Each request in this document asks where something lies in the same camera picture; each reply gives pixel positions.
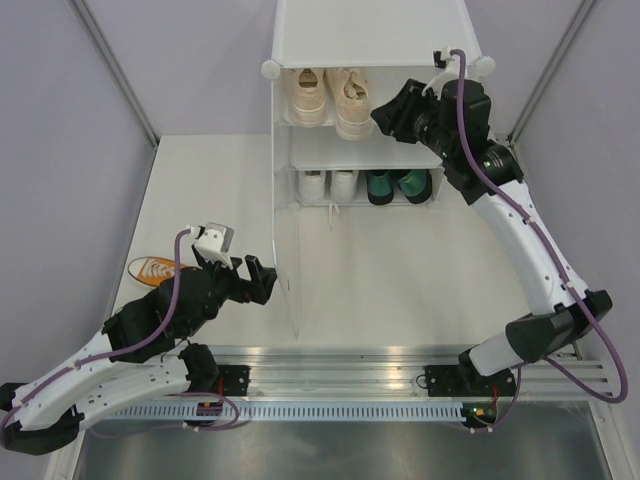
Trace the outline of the orange sneaker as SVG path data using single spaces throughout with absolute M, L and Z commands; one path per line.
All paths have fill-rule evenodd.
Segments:
M 127 266 L 127 272 L 134 281 L 151 288 L 172 278 L 176 269 L 174 260 L 154 256 L 133 259 Z

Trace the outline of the clear cabinet door panel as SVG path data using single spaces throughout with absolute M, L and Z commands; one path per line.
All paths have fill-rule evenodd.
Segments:
M 274 260 L 296 340 L 300 338 L 301 319 L 298 213 L 299 204 L 295 201 L 278 204 L 273 212 Z

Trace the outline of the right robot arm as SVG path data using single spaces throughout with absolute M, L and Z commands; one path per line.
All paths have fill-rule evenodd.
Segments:
M 512 368 L 535 363 L 584 337 L 612 309 L 571 269 L 541 221 L 524 174 L 508 148 L 490 139 L 491 100 L 483 86 L 447 82 L 441 93 L 409 79 L 371 117 L 385 136 L 421 143 L 437 155 L 448 182 L 486 222 L 512 262 L 529 308 L 494 337 L 464 351 L 455 386 L 482 395 Z

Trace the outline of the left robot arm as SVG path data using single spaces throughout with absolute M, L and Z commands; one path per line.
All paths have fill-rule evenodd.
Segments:
M 219 393 L 210 349 L 190 342 L 227 301 L 266 304 L 277 280 L 253 255 L 197 260 L 127 303 L 65 364 L 30 384 L 1 387 L 1 444 L 45 455 L 102 418 L 158 396 Z

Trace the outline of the beige sneaker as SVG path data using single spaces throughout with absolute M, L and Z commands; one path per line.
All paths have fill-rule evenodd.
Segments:
M 295 125 L 314 128 L 325 122 L 327 94 L 324 69 L 288 69 L 285 86 L 289 115 Z
M 368 79 L 359 67 L 326 70 L 329 91 L 335 108 L 335 129 L 349 141 L 367 138 L 373 128 Z

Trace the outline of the green pointed shoe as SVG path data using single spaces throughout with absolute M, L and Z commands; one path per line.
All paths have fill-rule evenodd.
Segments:
M 397 170 L 396 183 L 411 204 L 422 204 L 432 195 L 432 177 L 428 170 Z
M 368 170 L 365 172 L 367 198 L 375 206 L 384 206 L 394 199 L 394 184 L 390 170 Z

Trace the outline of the white sneaker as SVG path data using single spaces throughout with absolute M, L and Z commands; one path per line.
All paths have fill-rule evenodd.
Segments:
M 339 215 L 339 206 L 351 204 L 357 194 L 359 172 L 356 170 L 334 170 L 329 186 L 329 230 L 333 229 L 333 216 Z
M 323 202 L 325 189 L 325 171 L 300 171 L 298 173 L 298 194 L 303 204 L 316 205 Z

